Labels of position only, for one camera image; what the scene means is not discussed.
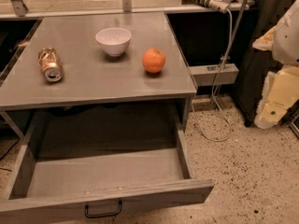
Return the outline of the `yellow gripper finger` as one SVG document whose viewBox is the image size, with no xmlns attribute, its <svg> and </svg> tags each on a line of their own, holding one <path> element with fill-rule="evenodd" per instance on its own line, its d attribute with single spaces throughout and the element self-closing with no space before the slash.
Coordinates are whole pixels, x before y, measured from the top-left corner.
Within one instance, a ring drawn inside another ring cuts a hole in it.
<svg viewBox="0 0 299 224">
<path fill-rule="evenodd" d="M 268 51 L 273 48 L 274 34 L 276 26 L 269 29 L 264 35 L 257 38 L 253 43 L 252 47 L 261 51 Z"/>
<path fill-rule="evenodd" d="M 276 126 L 298 99 L 298 66 L 283 66 L 277 73 L 269 72 L 264 80 L 254 124 L 260 129 Z"/>
</svg>

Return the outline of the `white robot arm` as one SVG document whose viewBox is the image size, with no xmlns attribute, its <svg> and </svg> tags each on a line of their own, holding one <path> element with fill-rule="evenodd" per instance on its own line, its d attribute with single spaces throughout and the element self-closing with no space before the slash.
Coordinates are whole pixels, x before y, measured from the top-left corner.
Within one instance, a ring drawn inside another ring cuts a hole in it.
<svg viewBox="0 0 299 224">
<path fill-rule="evenodd" d="M 276 126 L 299 99 L 299 0 L 252 46 L 270 50 L 273 59 L 282 64 L 278 72 L 267 74 L 254 120 L 257 127 L 268 129 Z"/>
</svg>

